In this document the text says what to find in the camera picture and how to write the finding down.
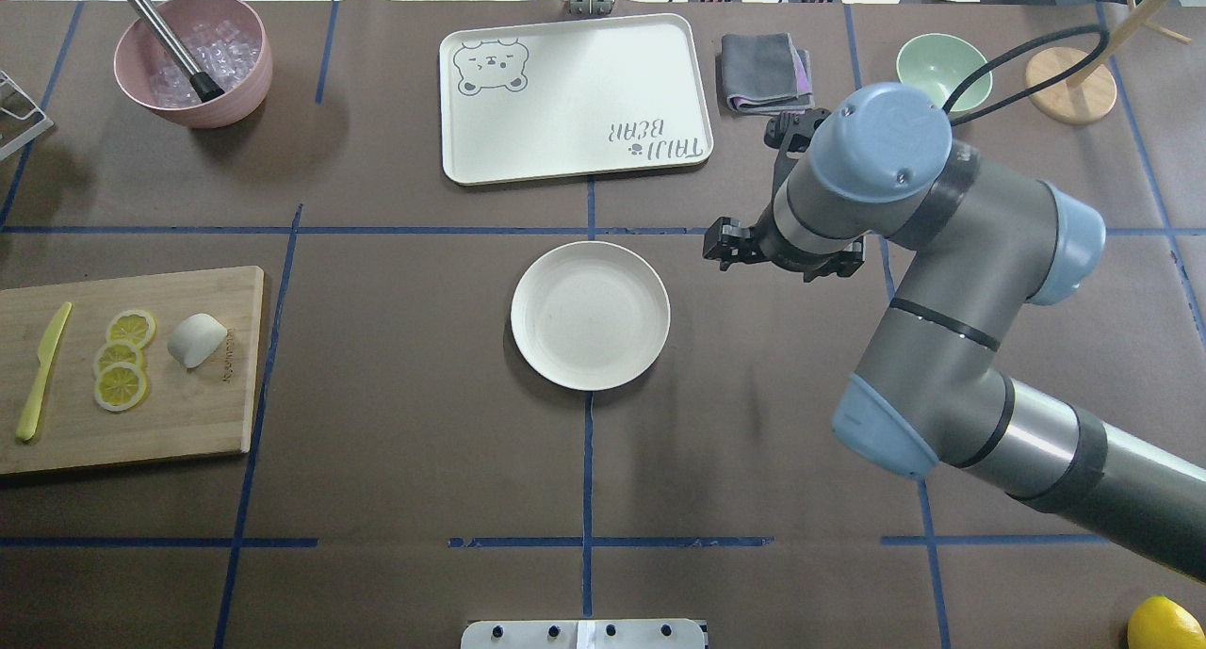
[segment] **gray towel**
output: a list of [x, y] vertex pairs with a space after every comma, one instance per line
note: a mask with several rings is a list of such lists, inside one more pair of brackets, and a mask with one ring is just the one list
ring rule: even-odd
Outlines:
[[812, 62], [791, 35], [725, 35], [720, 39], [720, 84], [738, 113], [798, 112], [815, 103]]

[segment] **pink bowl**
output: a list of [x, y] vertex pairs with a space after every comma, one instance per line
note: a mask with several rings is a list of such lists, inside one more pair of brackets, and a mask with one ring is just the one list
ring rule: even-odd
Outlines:
[[168, 0], [157, 8], [181, 39], [198, 23], [216, 25], [229, 21], [241, 33], [259, 36], [259, 57], [247, 77], [218, 98], [188, 107], [160, 107], [151, 92], [151, 78], [166, 54], [151, 28], [139, 19], [125, 28], [113, 54], [113, 75], [125, 95], [164, 119], [191, 129], [227, 127], [259, 107], [273, 83], [273, 51], [263, 21], [250, 6], [239, 0]]

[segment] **yellow lemon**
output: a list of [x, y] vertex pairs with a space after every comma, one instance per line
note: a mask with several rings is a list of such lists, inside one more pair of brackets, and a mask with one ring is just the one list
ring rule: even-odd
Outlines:
[[111, 340], [105, 345], [100, 346], [96, 351], [96, 356], [92, 361], [92, 375], [100, 378], [100, 373], [105, 370], [110, 364], [116, 364], [117, 362], [125, 362], [128, 364], [134, 364], [139, 369], [144, 369], [146, 366], [146, 357], [142, 356], [142, 351], [139, 350], [137, 345], [134, 345], [129, 340]]
[[146, 347], [154, 338], [154, 317], [146, 310], [119, 312], [105, 329], [105, 340], [129, 340], [135, 347]]
[[96, 378], [93, 396], [106, 411], [131, 409], [147, 394], [147, 376], [142, 369], [129, 362], [117, 362], [105, 367]]
[[1164, 596], [1146, 598], [1126, 622], [1129, 649], [1206, 649], [1202, 626]]

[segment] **metal handle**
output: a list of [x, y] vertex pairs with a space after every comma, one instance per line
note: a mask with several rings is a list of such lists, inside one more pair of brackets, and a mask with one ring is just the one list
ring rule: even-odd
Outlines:
[[129, 1], [130, 6], [134, 6], [134, 11], [147, 22], [156, 39], [159, 40], [159, 43], [163, 43], [163, 48], [171, 54], [171, 59], [176, 62], [176, 65], [181, 70], [185, 70], [186, 75], [192, 77], [201, 71], [201, 66], [193, 59], [193, 53], [189, 53], [185, 43], [181, 43], [180, 36], [176, 36], [176, 33], [171, 31], [166, 21], [163, 19], [163, 14], [159, 14], [156, 6], [151, 4], [151, 0], [125, 1]]

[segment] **light blue cap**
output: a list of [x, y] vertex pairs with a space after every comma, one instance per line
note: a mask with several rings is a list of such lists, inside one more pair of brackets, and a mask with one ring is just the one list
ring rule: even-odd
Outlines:
[[950, 144], [950, 122], [925, 93], [904, 83], [872, 83], [822, 122], [808, 158], [826, 188], [854, 201], [884, 204], [933, 182]]
[[1026, 302], [1054, 305], [1076, 293], [1084, 277], [1097, 267], [1106, 249], [1106, 223], [1094, 207], [1060, 192], [1050, 182], [1043, 181], [1043, 185], [1055, 198], [1055, 257], [1043, 286]]
[[833, 433], [863, 458], [898, 475], [921, 479], [938, 455], [876, 388], [850, 374], [833, 413]]

